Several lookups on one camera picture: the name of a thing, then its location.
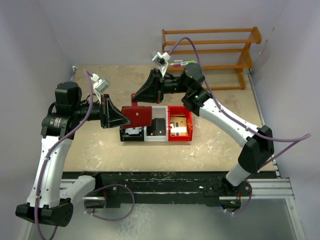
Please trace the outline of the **red leather card holder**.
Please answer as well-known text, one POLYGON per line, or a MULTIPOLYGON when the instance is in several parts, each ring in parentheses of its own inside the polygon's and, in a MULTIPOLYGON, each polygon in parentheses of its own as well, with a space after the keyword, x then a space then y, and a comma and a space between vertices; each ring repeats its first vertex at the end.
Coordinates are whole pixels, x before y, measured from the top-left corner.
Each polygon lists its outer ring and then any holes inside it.
POLYGON ((131 106, 123 106, 122 114, 130 120, 129 124, 122 126, 123 129, 148 127, 152 124, 152 107, 138 106, 138 103, 133 101, 136 94, 131 94, 131 106))

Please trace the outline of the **red plastic bin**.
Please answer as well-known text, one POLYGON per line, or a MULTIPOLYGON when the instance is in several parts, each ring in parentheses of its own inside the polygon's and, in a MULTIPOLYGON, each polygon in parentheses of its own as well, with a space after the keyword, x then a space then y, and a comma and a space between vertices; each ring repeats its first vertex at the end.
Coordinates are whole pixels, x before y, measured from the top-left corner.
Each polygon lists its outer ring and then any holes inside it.
POLYGON ((191 142, 193 139, 192 113, 182 105, 170 105, 168 110, 168 141, 191 142))

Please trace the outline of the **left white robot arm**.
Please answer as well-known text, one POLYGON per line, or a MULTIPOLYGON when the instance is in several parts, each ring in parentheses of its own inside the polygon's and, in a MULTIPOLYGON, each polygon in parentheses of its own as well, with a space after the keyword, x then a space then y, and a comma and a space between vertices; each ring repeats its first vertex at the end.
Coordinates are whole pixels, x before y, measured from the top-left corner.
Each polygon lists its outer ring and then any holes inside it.
POLYGON ((88 193, 103 191, 99 173, 82 173, 61 189, 66 157, 76 131, 86 121, 100 121, 103 129, 128 125, 131 121, 112 103, 108 94, 100 102, 81 100, 82 90, 75 82, 63 82, 55 89, 55 102, 41 123, 41 155, 35 181, 26 203, 16 207, 17 217, 28 222, 66 227, 75 205, 88 193))

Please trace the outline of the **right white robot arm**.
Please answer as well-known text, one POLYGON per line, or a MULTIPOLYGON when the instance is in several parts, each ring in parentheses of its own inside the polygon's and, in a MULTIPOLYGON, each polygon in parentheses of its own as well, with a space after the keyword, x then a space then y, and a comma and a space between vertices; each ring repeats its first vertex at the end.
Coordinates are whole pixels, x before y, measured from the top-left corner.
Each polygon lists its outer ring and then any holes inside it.
POLYGON ((187 64, 180 76, 152 69, 132 101, 159 104, 165 94, 183 93, 181 101, 189 112, 208 120, 232 137, 242 150, 237 164, 224 177, 222 190, 233 196, 240 190, 240 184, 260 170, 274 154, 273 132, 266 125, 258 127, 245 121, 221 105, 203 88, 205 80, 197 63, 187 64))

